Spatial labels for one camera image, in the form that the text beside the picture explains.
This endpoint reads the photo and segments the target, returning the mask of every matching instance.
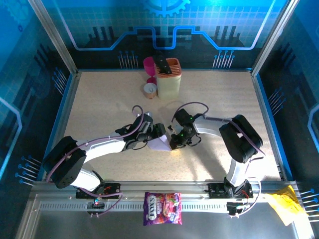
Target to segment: fox's candy bag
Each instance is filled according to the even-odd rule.
[[[181,195],[180,193],[145,193],[144,223],[181,224]]]

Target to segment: gear logo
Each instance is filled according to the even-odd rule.
[[[28,18],[27,0],[0,0],[0,6],[5,7],[19,24]]]
[[[150,13],[156,16],[167,15],[173,16],[174,13],[179,14],[180,10],[185,9],[185,5],[190,3],[189,0],[141,0],[144,9],[148,9]]]

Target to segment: yellow paper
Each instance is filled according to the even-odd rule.
[[[290,185],[275,194],[265,194],[265,198],[285,226],[292,223],[298,216],[308,216],[298,203],[295,192]]]

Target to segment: pink object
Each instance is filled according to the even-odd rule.
[[[154,83],[156,85],[156,78],[154,77],[155,67],[153,57],[149,56],[145,58],[143,61],[143,65],[146,73],[150,76],[150,78],[148,78],[147,80],[147,83]]]

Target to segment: beige tabletop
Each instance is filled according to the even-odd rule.
[[[144,71],[82,72],[65,136],[90,140],[109,135],[133,123],[132,106],[153,113],[154,123],[165,126],[182,104],[200,101],[210,107],[207,116],[231,118],[244,115],[263,139],[266,157],[251,163],[249,177],[280,180],[255,90],[248,72],[183,71],[179,97],[163,101],[142,94],[148,75]],[[190,114],[202,113],[201,105],[186,106]],[[172,152],[127,150],[93,159],[85,169],[96,170],[105,180],[205,181],[223,180],[231,157],[222,138],[202,135],[196,147]]]

